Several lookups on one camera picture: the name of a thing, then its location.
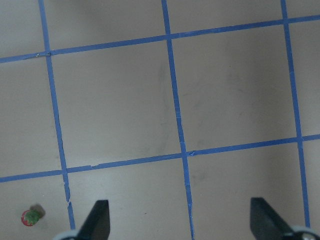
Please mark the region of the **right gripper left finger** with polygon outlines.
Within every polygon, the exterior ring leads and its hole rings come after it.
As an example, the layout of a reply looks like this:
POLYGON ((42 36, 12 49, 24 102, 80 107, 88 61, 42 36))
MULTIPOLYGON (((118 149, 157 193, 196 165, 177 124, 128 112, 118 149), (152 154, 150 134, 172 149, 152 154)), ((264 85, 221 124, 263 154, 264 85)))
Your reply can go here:
POLYGON ((108 200, 97 200, 79 230, 61 232, 53 240, 108 240, 111 232, 108 200))

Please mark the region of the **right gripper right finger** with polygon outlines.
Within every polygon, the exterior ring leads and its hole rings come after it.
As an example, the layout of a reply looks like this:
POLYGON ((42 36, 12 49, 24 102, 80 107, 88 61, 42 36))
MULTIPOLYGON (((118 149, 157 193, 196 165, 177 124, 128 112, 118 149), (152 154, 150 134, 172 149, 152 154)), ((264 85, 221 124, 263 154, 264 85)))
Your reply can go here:
POLYGON ((290 226, 262 197, 250 199, 250 230, 256 240, 318 240, 309 227, 290 226))

